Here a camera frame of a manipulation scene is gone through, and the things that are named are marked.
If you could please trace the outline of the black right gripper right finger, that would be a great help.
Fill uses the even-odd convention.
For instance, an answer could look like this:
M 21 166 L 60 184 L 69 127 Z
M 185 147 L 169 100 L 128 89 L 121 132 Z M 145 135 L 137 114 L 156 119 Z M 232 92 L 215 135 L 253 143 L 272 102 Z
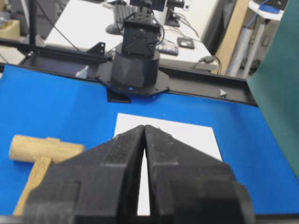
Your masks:
M 247 188 L 231 167 L 145 127 L 150 208 L 157 224 L 253 224 Z

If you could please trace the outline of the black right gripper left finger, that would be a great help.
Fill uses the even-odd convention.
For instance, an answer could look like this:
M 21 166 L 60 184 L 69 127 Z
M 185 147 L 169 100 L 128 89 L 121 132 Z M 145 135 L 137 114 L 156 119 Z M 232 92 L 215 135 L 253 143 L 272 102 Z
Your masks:
M 27 224 L 119 224 L 137 215 L 144 126 L 52 165 L 25 205 Z

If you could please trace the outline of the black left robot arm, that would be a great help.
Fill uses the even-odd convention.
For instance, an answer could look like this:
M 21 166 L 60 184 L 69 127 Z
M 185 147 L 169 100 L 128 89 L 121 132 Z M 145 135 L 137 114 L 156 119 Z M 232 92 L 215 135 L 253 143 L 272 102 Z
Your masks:
M 153 95 L 168 90 L 169 77 L 159 70 L 160 54 L 156 49 L 164 40 L 164 28 L 154 16 L 163 10 L 163 0 L 132 0 L 138 10 L 123 22 L 123 41 L 115 50 L 110 89 L 136 95 Z

